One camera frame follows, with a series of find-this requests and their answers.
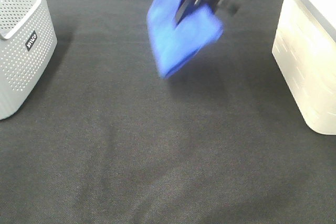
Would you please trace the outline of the white plastic storage bin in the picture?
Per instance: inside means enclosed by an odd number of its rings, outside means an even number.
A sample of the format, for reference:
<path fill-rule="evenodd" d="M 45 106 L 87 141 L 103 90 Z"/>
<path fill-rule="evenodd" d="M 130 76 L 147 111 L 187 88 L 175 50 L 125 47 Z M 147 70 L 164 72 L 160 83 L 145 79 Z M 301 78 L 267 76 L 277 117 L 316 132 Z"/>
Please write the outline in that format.
<path fill-rule="evenodd" d="M 272 54 L 313 131 L 335 134 L 335 0 L 283 0 Z"/>

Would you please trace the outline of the blue microfiber towel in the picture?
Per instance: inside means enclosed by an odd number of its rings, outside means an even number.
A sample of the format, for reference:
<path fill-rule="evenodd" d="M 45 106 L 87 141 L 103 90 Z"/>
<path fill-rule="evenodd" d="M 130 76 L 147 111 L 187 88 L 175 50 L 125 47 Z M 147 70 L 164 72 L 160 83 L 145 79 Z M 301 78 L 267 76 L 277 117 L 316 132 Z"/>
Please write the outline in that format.
<path fill-rule="evenodd" d="M 148 35 L 159 77 L 166 79 L 181 69 L 199 50 L 217 42 L 223 22 L 204 5 L 177 24 L 181 0 L 153 0 L 146 17 Z"/>

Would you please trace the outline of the grey perforated plastic basket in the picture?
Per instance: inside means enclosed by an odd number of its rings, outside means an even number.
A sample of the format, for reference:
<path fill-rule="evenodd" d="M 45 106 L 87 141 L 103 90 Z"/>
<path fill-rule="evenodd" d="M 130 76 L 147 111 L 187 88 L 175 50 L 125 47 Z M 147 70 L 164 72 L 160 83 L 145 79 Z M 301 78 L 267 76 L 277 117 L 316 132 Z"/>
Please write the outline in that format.
<path fill-rule="evenodd" d="M 57 38 L 46 0 L 1 0 L 1 119 L 18 111 L 47 67 Z"/>

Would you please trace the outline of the black table cloth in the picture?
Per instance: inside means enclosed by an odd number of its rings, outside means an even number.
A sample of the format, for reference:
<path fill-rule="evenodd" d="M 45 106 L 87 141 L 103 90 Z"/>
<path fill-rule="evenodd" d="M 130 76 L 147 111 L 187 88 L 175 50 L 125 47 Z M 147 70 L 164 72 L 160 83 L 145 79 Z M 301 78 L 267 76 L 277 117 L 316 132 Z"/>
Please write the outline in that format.
<path fill-rule="evenodd" d="M 47 0 L 54 55 L 1 121 L 1 223 L 335 223 L 335 137 L 271 53 L 283 0 L 234 1 L 162 80 L 152 0 Z"/>

